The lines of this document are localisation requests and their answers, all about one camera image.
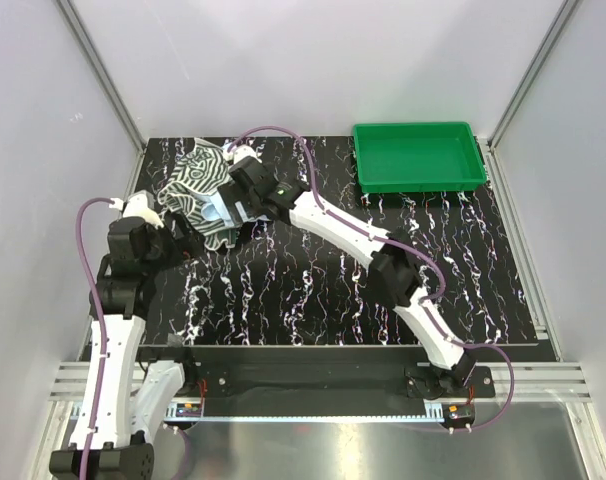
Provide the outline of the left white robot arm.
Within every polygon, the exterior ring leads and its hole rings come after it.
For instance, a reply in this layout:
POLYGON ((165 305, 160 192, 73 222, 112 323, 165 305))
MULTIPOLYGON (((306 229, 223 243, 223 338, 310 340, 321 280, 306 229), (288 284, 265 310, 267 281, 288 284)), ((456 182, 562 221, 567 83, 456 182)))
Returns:
POLYGON ((149 479, 154 440, 175 395, 198 386, 199 372, 175 359, 151 362, 133 386, 137 353, 154 291, 173 244, 141 217, 109 226, 109 252, 90 291, 92 353, 83 402, 68 446, 52 453, 56 479, 149 479))

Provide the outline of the green white striped towel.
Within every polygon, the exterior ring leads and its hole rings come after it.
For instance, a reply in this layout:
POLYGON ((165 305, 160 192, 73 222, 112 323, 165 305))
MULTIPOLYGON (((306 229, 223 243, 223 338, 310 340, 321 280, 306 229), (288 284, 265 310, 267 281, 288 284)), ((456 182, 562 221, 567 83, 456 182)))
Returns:
POLYGON ((204 247, 210 251, 236 246, 238 229, 210 234, 200 214, 199 195, 213 195, 231 181, 229 165, 223 151, 204 139, 195 138, 191 151, 179 158, 166 184, 157 194, 159 204, 170 213, 181 214, 189 225, 204 237, 204 247))

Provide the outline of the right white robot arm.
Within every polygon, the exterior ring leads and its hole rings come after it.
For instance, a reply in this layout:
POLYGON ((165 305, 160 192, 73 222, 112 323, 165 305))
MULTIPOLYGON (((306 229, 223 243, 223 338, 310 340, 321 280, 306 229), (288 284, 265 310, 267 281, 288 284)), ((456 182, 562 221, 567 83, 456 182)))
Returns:
POLYGON ((473 383, 476 360, 438 312, 415 261, 435 263, 409 246, 402 231, 368 225, 340 210, 306 183, 279 181, 258 159, 247 156, 229 171, 222 196, 250 217, 281 221, 317 235, 357 260, 367 270, 368 286, 408 326, 427 354, 431 372, 426 388, 459 396, 473 383))

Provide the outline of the light blue towel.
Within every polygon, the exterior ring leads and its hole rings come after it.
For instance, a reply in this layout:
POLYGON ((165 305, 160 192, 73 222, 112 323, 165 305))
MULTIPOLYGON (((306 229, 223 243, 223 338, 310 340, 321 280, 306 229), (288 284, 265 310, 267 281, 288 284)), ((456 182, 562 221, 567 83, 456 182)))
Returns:
POLYGON ((202 203, 200 214, 210 234, 238 228, 238 224, 232 218, 232 214, 219 193, 199 195, 198 198, 202 203))

